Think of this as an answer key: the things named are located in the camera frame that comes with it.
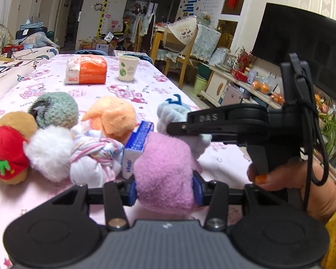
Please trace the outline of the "person right hand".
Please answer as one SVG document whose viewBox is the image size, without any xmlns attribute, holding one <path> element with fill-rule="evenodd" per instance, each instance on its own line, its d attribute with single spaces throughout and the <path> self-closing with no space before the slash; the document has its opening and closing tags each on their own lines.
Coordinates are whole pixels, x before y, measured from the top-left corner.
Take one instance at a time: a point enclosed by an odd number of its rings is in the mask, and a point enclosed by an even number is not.
<svg viewBox="0 0 336 269">
<path fill-rule="evenodd" d="M 250 165 L 247 175 L 250 181 L 266 191 L 278 191 L 284 188 L 299 189 L 303 194 L 307 188 L 307 162 L 287 163 L 269 174 L 258 175 Z M 336 213 L 336 183 L 328 178 L 324 185 L 311 185 L 307 213 L 313 218 L 327 222 Z"/>
</svg>

